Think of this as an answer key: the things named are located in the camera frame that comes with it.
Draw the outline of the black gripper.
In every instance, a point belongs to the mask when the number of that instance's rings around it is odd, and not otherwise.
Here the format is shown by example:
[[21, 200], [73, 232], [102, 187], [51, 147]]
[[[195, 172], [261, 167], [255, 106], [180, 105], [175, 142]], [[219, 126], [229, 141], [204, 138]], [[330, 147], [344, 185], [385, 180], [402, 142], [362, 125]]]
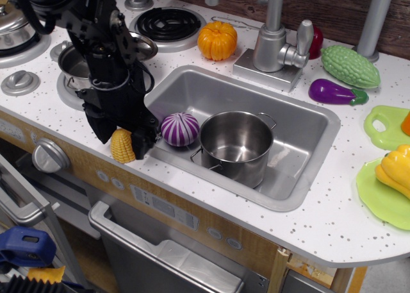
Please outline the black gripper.
[[158, 119], [144, 103], [153, 86], [152, 74], [136, 73], [121, 86], [99, 83], [76, 94], [83, 100], [87, 121], [97, 138], [105, 144], [118, 127], [128, 130], [135, 158], [142, 160], [161, 138]]

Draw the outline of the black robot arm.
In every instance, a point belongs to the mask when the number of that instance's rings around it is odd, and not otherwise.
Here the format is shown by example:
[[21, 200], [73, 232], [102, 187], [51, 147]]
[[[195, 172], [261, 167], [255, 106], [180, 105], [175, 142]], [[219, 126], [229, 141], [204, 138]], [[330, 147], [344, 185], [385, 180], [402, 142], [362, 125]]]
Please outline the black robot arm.
[[144, 104], [154, 78], [142, 63], [138, 40], [116, 0], [10, 0], [41, 35], [67, 30], [88, 65], [90, 87], [78, 91], [89, 125], [102, 143], [117, 128], [131, 134], [141, 160], [161, 137], [157, 118]]

